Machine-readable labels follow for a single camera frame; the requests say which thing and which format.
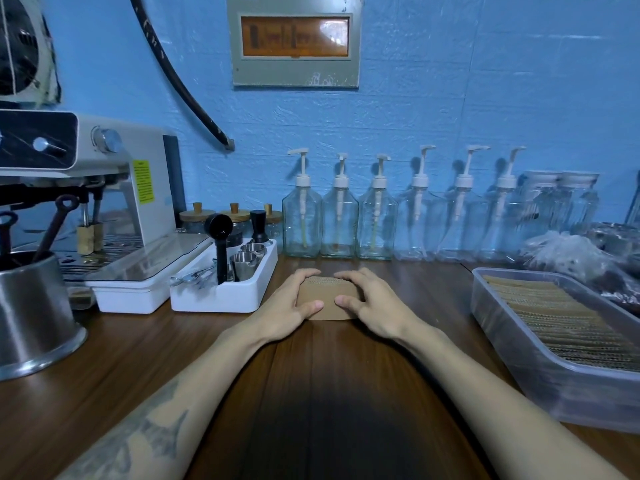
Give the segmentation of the person's left hand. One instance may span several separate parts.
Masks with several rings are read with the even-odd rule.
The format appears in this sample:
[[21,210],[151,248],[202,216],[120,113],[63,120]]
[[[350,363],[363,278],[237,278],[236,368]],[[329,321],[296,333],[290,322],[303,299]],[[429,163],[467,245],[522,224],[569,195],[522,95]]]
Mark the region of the person's left hand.
[[303,321],[296,321],[292,316],[300,286],[306,278],[320,273],[320,270],[313,268],[302,268],[295,271],[246,320],[250,330],[259,339],[259,343],[267,344],[284,339],[301,325]]

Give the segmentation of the person's right hand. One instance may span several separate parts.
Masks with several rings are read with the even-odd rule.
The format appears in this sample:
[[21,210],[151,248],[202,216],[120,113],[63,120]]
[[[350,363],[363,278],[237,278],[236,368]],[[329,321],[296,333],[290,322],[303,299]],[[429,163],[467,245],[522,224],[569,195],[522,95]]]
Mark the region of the person's right hand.
[[414,335],[429,329],[428,324],[400,300],[388,282],[368,268],[340,271],[334,276],[356,284],[363,291],[366,317],[363,316],[360,320],[381,338],[412,342]]

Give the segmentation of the brown cardboard cup sleeve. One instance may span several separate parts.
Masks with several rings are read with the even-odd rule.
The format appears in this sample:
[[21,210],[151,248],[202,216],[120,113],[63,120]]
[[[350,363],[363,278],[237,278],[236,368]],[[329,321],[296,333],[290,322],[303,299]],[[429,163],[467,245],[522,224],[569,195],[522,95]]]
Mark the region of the brown cardboard cup sleeve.
[[363,291],[348,280],[328,276],[311,276],[301,284],[297,305],[311,301],[322,301],[324,307],[309,319],[315,321],[348,321],[356,318],[351,311],[335,303],[336,296],[351,296],[364,301]]

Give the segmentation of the person's right forearm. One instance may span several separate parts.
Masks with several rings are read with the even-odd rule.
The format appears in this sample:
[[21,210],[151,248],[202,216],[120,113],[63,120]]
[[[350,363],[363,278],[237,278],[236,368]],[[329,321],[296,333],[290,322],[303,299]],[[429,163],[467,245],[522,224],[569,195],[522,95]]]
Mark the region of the person's right forearm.
[[526,397],[421,321],[396,341],[452,400],[501,480],[628,480]]

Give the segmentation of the person's left forearm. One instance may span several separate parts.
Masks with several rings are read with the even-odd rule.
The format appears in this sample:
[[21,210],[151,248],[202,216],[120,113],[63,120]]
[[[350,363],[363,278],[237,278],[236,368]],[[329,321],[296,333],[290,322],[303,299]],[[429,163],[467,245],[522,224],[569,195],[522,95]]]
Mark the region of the person's left forearm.
[[242,368],[291,328],[247,319],[137,406],[55,480],[182,480]]

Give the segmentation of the white accessory organizer tray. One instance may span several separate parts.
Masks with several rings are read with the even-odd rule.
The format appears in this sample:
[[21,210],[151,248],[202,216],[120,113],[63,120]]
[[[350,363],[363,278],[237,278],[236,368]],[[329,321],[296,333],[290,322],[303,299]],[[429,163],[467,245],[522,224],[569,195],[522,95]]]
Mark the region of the white accessory organizer tray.
[[[203,288],[194,285],[170,287],[172,309],[178,312],[238,314],[256,311],[265,296],[278,261],[275,241],[269,241],[267,247],[267,254],[260,261],[250,280],[236,282],[233,279],[217,285],[217,277],[212,277]],[[213,266],[215,265],[215,259],[216,247],[215,244],[212,244],[194,261],[178,270],[172,276],[180,276],[190,271]]]

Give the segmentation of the row of glass pump bottles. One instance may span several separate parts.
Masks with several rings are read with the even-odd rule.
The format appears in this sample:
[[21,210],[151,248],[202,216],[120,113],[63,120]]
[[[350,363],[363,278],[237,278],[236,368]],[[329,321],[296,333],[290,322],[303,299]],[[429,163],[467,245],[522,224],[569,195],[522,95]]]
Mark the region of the row of glass pump bottles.
[[370,260],[500,260],[505,248],[493,238],[504,222],[506,197],[517,185],[511,173],[515,157],[525,147],[512,149],[506,172],[494,186],[500,191],[495,199],[473,192],[474,177],[470,173],[474,154],[491,149],[489,145],[467,147],[463,170],[444,193],[434,193],[429,187],[426,155],[434,149],[432,144],[420,146],[417,172],[396,198],[388,191],[385,174],[390,157],[378,154],[377,173],[358,199],[349,187],[347,153],[337,154],[339,171],[333,177],[332,189],[320,198],[313,192],[306,170],[308,149],[289,151],[300,156],[300,172],[295,190],[282,202],[286,254]]

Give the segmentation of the glass jar with wooden lid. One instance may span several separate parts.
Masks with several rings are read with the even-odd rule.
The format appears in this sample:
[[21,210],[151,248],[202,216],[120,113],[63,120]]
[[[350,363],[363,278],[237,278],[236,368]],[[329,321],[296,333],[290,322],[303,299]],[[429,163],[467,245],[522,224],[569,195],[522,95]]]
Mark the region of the glass jar with wooden lid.
[[270,240],[278,241],[282,237],[283,213],[281,210],[274,210],[271,203],[263,204],[266,213],[266,233]]
[[215,213],[215,210],[203,208],[203,204],[201,202],[193,202],[192,209],[183,210],[179,213],[178,232],[207,233],[205,229],[205,222]]
[[253,227],[249,210],[241,209],[238,202],[231,202],[229,209],[220,210],[219,213],[228,216],[233,224],[233,230],[227,238],[227,247],[240,246],[242,242],[252,238]]

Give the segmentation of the black coffee tamper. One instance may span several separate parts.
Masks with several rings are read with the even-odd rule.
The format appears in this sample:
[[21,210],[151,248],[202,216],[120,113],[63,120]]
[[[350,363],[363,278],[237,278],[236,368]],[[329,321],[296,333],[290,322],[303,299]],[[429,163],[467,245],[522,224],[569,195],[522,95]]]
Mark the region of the black coffee tamper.
[[268,234],[266,233],[266,218],[267,213],[265,210],[251,210],[250,220],[252,223],[252,241],[258,244],[265,244],[269,241]]

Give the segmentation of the metal cleaning tool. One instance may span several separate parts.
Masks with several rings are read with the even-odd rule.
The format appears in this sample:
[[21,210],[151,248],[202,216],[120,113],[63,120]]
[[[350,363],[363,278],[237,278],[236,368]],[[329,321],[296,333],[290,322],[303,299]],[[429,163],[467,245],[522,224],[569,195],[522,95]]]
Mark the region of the metal cleaning tool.
[[212,277],[217,277],[217,266],[213,265],[197,271],[190,271],[180,276],[172,276],[170,278],[170,287],[178,287],[180,285],[194,285],[203,288],[207,281]]

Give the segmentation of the white espresso machine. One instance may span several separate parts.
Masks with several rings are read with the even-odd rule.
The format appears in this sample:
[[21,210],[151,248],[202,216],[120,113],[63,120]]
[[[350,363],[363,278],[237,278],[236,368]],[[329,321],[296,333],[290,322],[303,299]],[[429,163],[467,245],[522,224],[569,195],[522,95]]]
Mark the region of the white espresso machine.
[[100,225],[107,191],[123,193],[142,247],[86,273],[85,282],[143,282],[189,254],[172,238],[186,209],[177,137],[162,128],[75,112],[0,109],[0,207],[60,200]]

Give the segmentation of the clear plastic bag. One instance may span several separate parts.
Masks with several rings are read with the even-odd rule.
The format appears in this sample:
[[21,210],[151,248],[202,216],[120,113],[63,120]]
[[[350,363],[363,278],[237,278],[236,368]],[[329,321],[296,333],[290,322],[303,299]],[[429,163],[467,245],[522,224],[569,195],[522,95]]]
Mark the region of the clear plastic bag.
[[585,232],[548,231],[526,240],[519,262],[565,274],[640,318],[640,228],[594,223]]

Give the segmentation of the grey electrical panel box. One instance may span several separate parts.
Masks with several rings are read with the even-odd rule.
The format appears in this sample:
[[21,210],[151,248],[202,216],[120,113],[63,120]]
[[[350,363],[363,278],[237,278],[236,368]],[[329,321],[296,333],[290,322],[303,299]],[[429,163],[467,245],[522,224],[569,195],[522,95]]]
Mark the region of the grey electrical panel box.
[[227,0],[236,88],[357,89],[364,0]]

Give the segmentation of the black long-handled utensil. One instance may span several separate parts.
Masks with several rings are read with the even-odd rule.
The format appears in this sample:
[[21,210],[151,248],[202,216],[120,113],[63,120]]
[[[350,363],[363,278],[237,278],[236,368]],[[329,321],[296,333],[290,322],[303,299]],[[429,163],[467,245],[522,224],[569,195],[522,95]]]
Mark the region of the black long-handled utensil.
[[53,215],[51,223],[46,229],[36,252],[34,252],[31,263],[38,262],[50,252],[52,243],[64,224],[67,215],[78,208],[79,198],[72,194],[63,194],[57,197],[54,203],[56,212]]

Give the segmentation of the wall exhaust fan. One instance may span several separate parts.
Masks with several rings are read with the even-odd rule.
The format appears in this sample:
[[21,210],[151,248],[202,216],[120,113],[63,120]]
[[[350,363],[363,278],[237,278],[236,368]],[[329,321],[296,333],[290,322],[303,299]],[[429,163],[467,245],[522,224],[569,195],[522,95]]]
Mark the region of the wall exhaust fan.
[[61,95],[40,0],[0,0],[0,109],[57,105]]

